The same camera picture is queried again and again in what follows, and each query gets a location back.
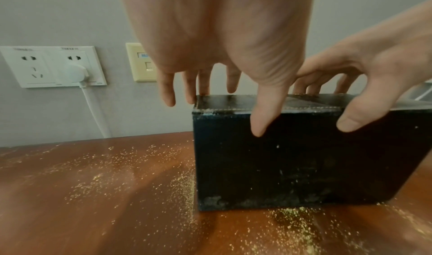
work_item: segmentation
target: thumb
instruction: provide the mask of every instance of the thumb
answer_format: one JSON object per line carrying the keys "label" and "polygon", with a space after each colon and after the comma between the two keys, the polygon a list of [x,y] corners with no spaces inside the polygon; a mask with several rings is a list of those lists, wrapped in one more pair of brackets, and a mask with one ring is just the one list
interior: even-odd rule
{"label": "thumb", "polygon": [[337,121],[342,132],[355,131],[385,116],[404,90],[395,77],[370,77],[363,92],[354,98]]}
{"label": "thumb", "polygon": [[291,82],[278,86],[258,85],[256,105],[251,114],[254,136],[262,136],[269,124],[280,115],[290,84]]}

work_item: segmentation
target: beige wall plate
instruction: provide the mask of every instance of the beige wall plate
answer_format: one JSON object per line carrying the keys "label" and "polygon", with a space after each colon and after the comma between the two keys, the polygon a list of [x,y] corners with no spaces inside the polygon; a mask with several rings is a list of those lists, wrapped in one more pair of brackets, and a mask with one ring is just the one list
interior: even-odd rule
{"label": "beige wall plate", "polygon": [[134,81],[156,81],[156,67],[140,43],[126,43]]}

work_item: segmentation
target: wall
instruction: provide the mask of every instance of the wall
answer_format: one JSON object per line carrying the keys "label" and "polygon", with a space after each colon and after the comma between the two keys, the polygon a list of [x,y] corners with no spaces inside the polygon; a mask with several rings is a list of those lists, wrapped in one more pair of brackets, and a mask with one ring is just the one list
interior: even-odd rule
{"label": "wall", "polygon": [[[315,0],[307,54],[374,25],[423,0]],[[125,43],[136,41],[120,0],[0,0],[0,45],[94,45],[109,82],[95,88],[114,136],[192,129],[189,106],[176,78],[177,105],[167,108],[154,83],[132,80]],[[224,94],[225,69],[216,66],[212,93]],[[0,57],[0,147],[98,139],[80,89],[22,89]],[[351,93],[365,85],[360,78]],[[323,92],[334,89],[335,80]],[[254,94],[242,77],[238,94]]]}

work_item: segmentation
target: table surface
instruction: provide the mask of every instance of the table surface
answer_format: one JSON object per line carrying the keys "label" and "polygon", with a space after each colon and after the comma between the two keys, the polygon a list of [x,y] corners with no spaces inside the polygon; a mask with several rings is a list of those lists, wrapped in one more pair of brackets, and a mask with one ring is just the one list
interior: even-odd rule
{"label": "table surface", "polygon": [[197,210],[192,133],[0,149],[0,255],[432,254],[432,154],[387,204]]}

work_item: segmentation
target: finger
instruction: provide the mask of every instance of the finger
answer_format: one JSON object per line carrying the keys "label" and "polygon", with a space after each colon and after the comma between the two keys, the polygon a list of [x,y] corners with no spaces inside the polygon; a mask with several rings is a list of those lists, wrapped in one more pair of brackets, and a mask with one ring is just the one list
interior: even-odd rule
{"label": "finger", "polygon": [[297,72],[297,76],[306,76],[317,71],[327,71],[340,67],[349,61],[348,49],[340,46],[330,47],[323,52],[307,58]]}
{"label": "finger", "polygon": [[358,74],[343,74],[337,81],[335,94],[347,93],[351,85],[357,80],[360,75]]}
{"label": "finger", "polygon": [[210,94],[210,75],[212,74],[213,66],[201,69],[198,74],[198,89],[200,95]]}
{"label": "finger", "polygon": [[186,101],[194,104],[197,101],[197,76],[198,70],[186,70],[181,73],[184,82]]}
{"label": "finger", "polygon": [[157,85],[159,86],[159,94],[167,106],[176,104],[176,95],[174,94],[174,73],[166,73],[157,70],[156,75]]}
{"label": "finger", "polygon": [[337,121],[342,132],[352,132],[388,113],[404,90],[394,77],[371,77],[363,92],[354,98]]}
{"label": "finger", "polygon": [[228,93],[232,94],[237,90],[241,75],[242,72],[237,68],[237,66],[226,66],[226,89]]}
{"label": "finger", "polygon": [[251,129],[255,136],[262,136],[269,124],[280,115],[290,84],[276,87],[258,85],[256,105],[251,114]]}
{"label": "finger", "polygon": [[315,72],[313,74],[298,78],[294,85],[294,90],[292,91],[292,93],[306,94],[307,87],[317,81],[322,76],[322,74],[323,73],[321,72]]}
{"label": "finger", "polygon": [[335,75],[334,74],[323,74],[319,79],[317,79],[313,84],[311,84],[307,88],[307,94],[308,95],[317,95],[321,91],[321,87],[327,83],[329,80],[333,79]]}

